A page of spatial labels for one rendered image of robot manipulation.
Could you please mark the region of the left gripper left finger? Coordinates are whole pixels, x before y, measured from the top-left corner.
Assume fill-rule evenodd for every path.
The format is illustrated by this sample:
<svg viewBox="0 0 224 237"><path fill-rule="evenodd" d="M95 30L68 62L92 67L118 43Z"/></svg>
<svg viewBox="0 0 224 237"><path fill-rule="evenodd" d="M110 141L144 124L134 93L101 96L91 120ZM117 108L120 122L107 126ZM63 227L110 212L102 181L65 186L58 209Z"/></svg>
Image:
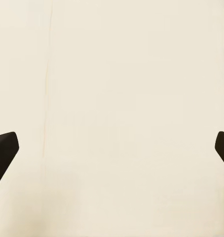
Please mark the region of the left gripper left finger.
<svg viewBox="0 0 224 237"><path fill-rule="evenodd" d="M19 151L15 131L0 135L0 180Z"/></svg>

